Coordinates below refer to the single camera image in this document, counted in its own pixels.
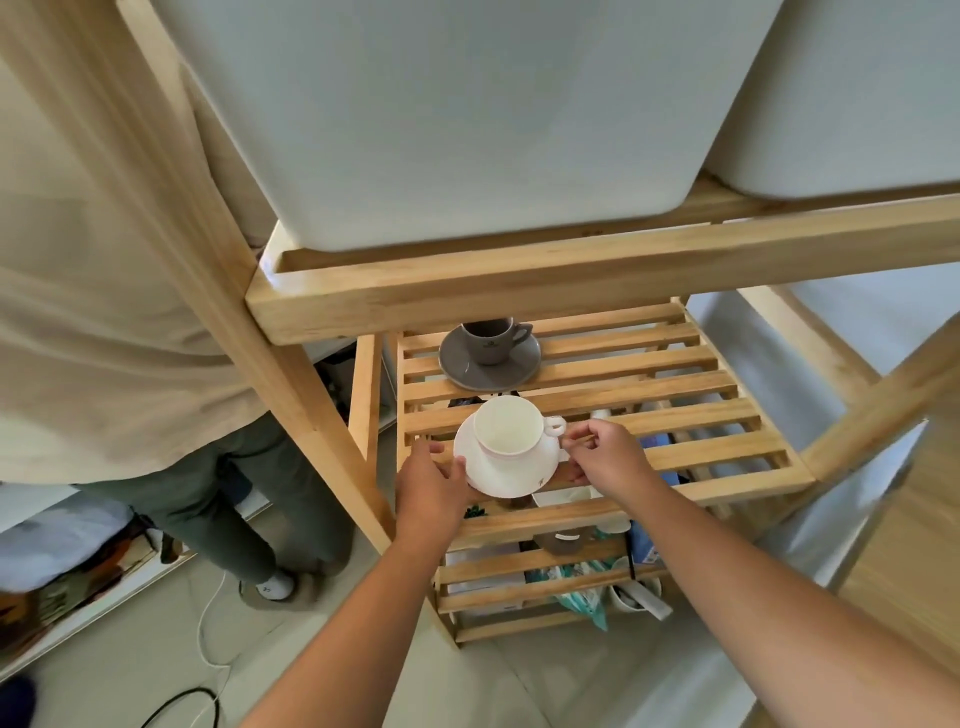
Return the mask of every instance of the gray cup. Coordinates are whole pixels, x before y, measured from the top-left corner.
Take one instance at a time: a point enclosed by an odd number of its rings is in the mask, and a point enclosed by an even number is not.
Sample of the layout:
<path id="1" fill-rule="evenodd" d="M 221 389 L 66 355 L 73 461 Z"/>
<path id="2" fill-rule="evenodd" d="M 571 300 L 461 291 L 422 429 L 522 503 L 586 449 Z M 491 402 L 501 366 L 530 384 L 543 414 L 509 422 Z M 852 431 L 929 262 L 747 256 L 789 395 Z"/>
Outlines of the gray cup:
<path id="1" fill-rule="evenodd" d="M 533 324 L 515 324 L 513 319 L 489 319 L 460 324 L 467 352 L 477 364 L 502 364 L 517 344 L 526 341 Z"/>

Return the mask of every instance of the white sock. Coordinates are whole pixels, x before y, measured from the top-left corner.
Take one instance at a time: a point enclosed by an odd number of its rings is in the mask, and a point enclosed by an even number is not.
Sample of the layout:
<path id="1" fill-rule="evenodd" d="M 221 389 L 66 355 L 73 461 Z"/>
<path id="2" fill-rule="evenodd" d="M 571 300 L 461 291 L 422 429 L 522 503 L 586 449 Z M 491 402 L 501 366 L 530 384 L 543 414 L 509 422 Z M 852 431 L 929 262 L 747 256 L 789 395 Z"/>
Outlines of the white sock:
<path id="1" fill-rule="evenodd" d="M 256 590 L 265 599 L 280 601 L 294 592 L 297 582 L 294 577 L 284 570 L 277 569 L 276 573 L 262 584 L 256 585 Z"/>

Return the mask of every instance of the white mug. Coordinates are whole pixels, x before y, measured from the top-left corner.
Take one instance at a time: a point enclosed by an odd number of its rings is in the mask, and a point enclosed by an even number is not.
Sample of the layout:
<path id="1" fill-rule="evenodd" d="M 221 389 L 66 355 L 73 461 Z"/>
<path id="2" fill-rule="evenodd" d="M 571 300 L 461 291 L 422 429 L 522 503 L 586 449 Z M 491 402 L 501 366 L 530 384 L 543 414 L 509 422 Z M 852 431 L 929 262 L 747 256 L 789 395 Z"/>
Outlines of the white mug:
<path id="1" fill-rule="evenodd" d="M 621 556 L 613 563 L 612 569 L 626 569 L 628 566 L 630 566 L 630 562 L 627 560 L 627 557 Z M 660 621 L 663 621 L 672 615 L 673 607 L 660 598 L 663 592 L 663 587 L 660 583 L 660 580 L 657 578 L 647 580 L 647 583 L 654 588 L 653 591 L 651 591 L 640 582 L 640 579 L 637 581 L 628 580 L 619 584 L 613 584 L 610 587 L 611 602 L 613 603 L 613 606 L 621 612 L 649 612 Z M 624 594 L 639 604 L 639 609 L 636 609 L 624 602 L 623 599 L 621 599 L 616 593 L 614 587 L 621 590 Z"/>
<path id="2" fill-rule="evenodd" d="M 473 434 L 480 448 L 499 458 L 517 458 L 537 446 L 543 435 L 566 432 L 563 417 L 543 417 L 535 404 L 515 395 L 485 401 L 473 415 Z"/>

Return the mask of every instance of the white plastic box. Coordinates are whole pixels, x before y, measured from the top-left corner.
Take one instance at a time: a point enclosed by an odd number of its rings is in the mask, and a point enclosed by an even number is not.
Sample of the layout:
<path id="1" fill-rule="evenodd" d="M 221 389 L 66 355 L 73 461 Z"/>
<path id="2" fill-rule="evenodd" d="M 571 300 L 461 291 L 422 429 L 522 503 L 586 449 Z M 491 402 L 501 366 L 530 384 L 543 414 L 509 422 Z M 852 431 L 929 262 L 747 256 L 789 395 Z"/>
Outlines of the white plastic box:
<path id="1" fill-rule="evenodd" d="M 782 199 L 960 180 L 960 2 L 786 0 L 710 152 Z"/>
<path id="2" fill-rule="evenodd" d="M 284 227 L 349 250 L 677 206 L 780 0 L 155 0 Z"/>

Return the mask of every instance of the wooden shelving unit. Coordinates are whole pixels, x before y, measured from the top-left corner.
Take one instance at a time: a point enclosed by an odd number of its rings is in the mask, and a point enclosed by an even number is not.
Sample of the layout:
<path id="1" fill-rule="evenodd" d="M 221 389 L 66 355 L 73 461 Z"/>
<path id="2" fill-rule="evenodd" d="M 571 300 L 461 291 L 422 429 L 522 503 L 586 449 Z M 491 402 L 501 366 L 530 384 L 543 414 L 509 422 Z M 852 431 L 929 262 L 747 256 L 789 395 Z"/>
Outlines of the wooden shelving unit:
<path id="1" fill-rule="evenodd" d="M 570 416 L 598 402 L 666 403 L 622 420 L 637 433 L 684 435 L 676 445 L 651 453 L 661 469 L 704 473 L 711 463 L 762 458 L 768 470 L 684 486 L 688 497 L 751 537 L 860 467 L 960 378 L 960 315 L 880 378 L 782 289 L 747 294 L 849 407 L 798 454 L 680 302 L 666 298 L 960 260 L 956 184 L 781 203 L 701 179 L 681 206 L 656 217 L 413 242 L 348 255 L 303 250 L 277 226 L 258 261 L 114 3 L 8 0 L 0 4 L 0 56 L 89 177 L 129 215 L 132 239 L 155 256 L 381 552 L 396 526 L 373 466 L 379 352 L 387 331 L 403 332 L 390 347 L 402 353 L 402 447 L 417 434 L 448 436 L 467 414 L 466 408 L 434 406 L 459 394 L 450 382 L 429 378 L 436 373 L 430 352 L 449 328 L 444 322 L 546 319 L 537 332 L 547 361 L 525 385 L 525 396 L 538 398 L 545 411 Z M 630 323 L 663 330 L 614 330 Z M 564 338 L 564 331 L 571 336 Z M 335 336 L 360 337 L 353 401 L 361 404 L 353 408 L 349 427 L 299 346 Z M 673 346 L 670 341 L 683 347 L 663 349 Z M 678 369 L 699 371 L 666 376 Z M 699 408 L 680 402 L 685 394 L 705 392 L 719 394 L 721 401 Z M 706 441 L 685 436 L 711 422 L 737 423 L 744 431 Z M 454 547 L 519 540 L 560 524 L 588 524 L 615 510 L 603 500 L 552 508 L 472 520 Z M 483 568 L 506 567 L 499 562 Z M 493 624 L 458 632 L 450 615 L 480 597 L 455 598 L 442 586 L 426 606 L 451 643 L 454 637 L 462 642 L 508 629 Z M 536 589 L 524 586 L 519 596 L 532 608 L 550 596 L 543 590 L 583 584 L 531 586 Z M 526 624 L 570 619 L 553 615 Z"/>
<path id="2" fill-rule="evenodd" d="M 437 349 L 447 331 L 396 336 L 398 467 L 416 437 L 444 441 L 447 450 L 438 458 L 449 458 L 453 434 L 480 406 L 448 406 L 450 399 L 474 393 L 442 376 Z M 659 472 L 699 470 L 718 463 L 753 465 L 754 472 L 678 486 L 691 499 L 704 505 L 736 504 L 795 493 L 814 482 L 797 453 L 680 301 L 536 321 L 534 333 L 544 362 L 517 390 L 544 415 L 577 420 L 593 410 L 609 408 L 622 411 L 612 421 L 636 437 L 683 433 L 676 444 L 648 450 L 650 462 Z M 561 464 L 544 489 L 571 485 L 568 466 Z M 497 501 L 481 506 L 487 515 L 464 520 L 451 550 L 526 541 L 540 533 L 597 524 L 619 513 L 617 505 L 605 498 L 518 510 Z M 547 597 L 615 584 L 629 579 L 629 570 L 458 594 L 448 594 L 446 587 L 587 559 L 615 558 L 624 555 L 625 548 L 623 539 L 616 538 L 591 543 L 582 553 L 570 556 L 537 549 L 442 566 L 435 580 L 437 611 L 452 616 L 447 618 L 448 624 L 458 643 L 566 623 L 576 615 L 567 613 L 565 617 L 563 612 L 544 610 Z M 637 566 L 636 570 L 665 575 L 655 566 Z M 523 604 L 522 609 L 483 619 L 476 626 L 461 619 L 465 610 L 518 603 Z"/>

